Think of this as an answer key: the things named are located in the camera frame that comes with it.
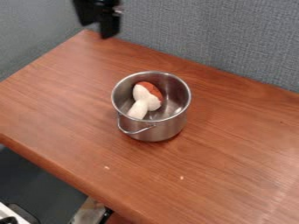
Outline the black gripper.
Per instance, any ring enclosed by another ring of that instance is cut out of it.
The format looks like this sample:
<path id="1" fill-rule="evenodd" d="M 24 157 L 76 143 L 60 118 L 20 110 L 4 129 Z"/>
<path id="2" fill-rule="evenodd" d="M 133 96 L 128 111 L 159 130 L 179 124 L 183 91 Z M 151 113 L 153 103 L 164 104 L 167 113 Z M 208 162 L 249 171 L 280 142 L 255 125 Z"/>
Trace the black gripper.
<path id="1" fill-rule="evenodd" d="M 123 13 L 121 0 L 72 0 L 79 22 L 87 26 L 99 15 L 99 33 L 103 39 L 112 38 L 120 32 Z"/>

